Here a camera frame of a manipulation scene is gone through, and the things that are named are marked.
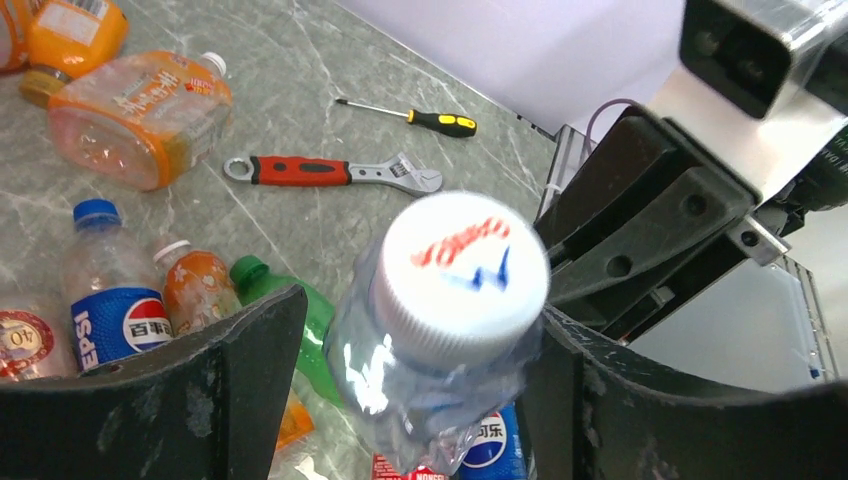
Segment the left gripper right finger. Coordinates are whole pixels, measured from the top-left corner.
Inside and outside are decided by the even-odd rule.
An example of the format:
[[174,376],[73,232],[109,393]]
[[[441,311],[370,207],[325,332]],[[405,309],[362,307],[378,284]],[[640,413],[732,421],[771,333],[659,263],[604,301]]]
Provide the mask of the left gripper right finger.
[[843,479],[847,385],[781,394],[646,358],[553,307],[518,399],[537,479]]

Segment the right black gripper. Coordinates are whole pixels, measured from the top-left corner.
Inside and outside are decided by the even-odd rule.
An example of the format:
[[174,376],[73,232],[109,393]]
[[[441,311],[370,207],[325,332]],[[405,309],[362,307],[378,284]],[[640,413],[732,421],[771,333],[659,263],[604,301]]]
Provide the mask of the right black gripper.
[[787,252],[758,203],[676,122],[631,105],[535,223],[551,264],[548,301],[633,341],[740,263]]

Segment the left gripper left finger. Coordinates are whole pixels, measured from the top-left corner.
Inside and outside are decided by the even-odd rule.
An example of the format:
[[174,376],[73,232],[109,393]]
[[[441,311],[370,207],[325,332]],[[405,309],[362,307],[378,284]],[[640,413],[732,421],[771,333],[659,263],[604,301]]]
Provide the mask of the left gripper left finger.
[[72,378],[1,388],[5,479],[265,479],[308,300],[231,318]]

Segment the clear bottle white cap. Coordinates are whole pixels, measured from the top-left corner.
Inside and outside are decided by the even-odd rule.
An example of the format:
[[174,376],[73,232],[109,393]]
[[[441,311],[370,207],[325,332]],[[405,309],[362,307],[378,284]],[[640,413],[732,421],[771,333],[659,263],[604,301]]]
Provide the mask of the clear bottle white cap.
[[549,288],[545,248],[508,205],[454,190],[401,211],[357,258],[323,340],[368,448],[400,474],[455,473],[524,390]]

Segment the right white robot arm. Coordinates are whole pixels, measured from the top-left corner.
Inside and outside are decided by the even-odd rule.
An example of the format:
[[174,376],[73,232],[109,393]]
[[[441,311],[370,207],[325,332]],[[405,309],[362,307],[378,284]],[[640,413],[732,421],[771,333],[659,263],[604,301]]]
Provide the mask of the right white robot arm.
[[847,45],[699,28],[668,99],[616,100],[607,134],[536,221],[548,303],[629,343],[806,215],[847,202]]

